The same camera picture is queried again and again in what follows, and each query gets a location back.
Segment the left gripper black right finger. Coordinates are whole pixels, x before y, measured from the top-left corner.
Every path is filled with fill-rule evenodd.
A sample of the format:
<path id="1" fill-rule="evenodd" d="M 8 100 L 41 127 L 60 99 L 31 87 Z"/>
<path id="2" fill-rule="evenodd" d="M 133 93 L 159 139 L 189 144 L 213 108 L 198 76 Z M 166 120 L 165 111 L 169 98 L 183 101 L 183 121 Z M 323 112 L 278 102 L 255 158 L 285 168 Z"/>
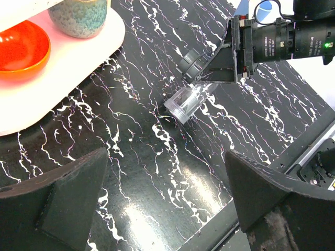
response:
<path id="1" fill-rule="evenodd" d="M 334 192 L 229 150 L 229 186 L 251 250 L 334 250 Z"/>

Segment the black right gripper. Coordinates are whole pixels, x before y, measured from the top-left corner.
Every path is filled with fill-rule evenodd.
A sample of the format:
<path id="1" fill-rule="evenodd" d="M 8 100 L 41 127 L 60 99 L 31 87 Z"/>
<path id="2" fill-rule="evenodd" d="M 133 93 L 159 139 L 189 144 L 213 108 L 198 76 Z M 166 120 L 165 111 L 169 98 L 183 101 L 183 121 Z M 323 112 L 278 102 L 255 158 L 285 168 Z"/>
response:
<path id="1" fill-rule="evenodd" d="M 199 74 L 201 82 L 234 83 L 237 78 L 250 78 L 256 68 L 255 19 L 236 15 L 227 22 L 223 40 Z"/>

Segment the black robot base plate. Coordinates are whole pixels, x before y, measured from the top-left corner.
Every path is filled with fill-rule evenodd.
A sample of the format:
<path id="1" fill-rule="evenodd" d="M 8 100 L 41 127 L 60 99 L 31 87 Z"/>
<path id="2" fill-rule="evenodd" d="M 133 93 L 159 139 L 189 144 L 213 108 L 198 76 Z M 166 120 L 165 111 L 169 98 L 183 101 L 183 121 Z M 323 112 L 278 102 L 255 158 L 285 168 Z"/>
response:
<path id="1" fill-rule="evenodd" d="M 334 250 L 334 110 L 272 164 L 230 150 L 232 201 L 181 250 Z"/>

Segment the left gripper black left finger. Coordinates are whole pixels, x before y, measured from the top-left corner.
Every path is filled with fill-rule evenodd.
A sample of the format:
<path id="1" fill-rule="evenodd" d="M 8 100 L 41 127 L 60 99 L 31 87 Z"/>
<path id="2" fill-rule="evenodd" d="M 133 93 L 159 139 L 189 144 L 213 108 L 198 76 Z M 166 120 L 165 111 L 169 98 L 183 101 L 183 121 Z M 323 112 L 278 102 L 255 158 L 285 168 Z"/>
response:
<path id="1" fill-rule="evenodd" d="M 1 188 L 1 250 L 84 250 L 108 153 Z"/>

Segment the blue tumbler on table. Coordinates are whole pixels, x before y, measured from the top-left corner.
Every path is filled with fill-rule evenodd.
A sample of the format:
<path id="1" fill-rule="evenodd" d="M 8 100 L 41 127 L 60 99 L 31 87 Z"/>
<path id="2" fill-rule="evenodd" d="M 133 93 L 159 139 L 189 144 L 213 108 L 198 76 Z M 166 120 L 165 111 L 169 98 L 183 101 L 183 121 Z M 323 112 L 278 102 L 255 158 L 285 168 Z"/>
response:
<path id="1" fill-rule="evenodd" d="M 271 1 L 260 1 L 255 7 L 255 18 L 258 21 L 263 21 L 272 11 L 272 8 Z"/>

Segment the orange bowl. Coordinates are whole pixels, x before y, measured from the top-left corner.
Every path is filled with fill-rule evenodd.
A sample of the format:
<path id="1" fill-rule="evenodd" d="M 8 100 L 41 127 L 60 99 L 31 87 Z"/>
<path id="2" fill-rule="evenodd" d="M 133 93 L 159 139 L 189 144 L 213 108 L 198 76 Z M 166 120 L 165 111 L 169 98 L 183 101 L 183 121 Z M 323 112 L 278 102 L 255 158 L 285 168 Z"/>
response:
<path id="1" fill-rule="evenodd" d="M 25 20 L 1 32 L 1 80 L 26 81 L 47 65 L 51 41 L 35 23 Z"/>

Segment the pink three-tier shelf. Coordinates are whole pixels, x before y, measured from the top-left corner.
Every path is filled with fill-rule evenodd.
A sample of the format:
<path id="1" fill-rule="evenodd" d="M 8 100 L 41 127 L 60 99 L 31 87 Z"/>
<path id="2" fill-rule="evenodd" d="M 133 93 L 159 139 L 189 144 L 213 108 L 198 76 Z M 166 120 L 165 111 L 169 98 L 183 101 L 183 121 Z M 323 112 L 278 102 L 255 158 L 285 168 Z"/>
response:
<path id="1" fill-rule="evenodd" d="M 1 30 L 28 19 L 51 40 L 50 59 L 40 74 L 20 82 L 1 80 L 1 135 L 38 122 L 124 41 L 125 24 L 113 8 L 97 36 L 78 39 L 63 34 L 52 23 L 47 10 L 56 4 L 58 1 L 9 1 L 1 7 Z"/>

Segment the teal speckled cup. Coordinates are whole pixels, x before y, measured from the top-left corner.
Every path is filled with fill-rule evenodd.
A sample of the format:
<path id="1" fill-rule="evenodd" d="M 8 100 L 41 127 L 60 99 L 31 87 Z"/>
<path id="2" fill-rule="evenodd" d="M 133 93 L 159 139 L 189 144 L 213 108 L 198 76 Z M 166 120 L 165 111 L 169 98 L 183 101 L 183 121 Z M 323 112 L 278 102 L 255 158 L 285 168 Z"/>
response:
<path id="1" fill-rule="evenodd" d="M 75 38 L 91 38 L 103 28 L 108 11 L 107 1 L 62 1 L 48 9 L 54 25 Z"/>

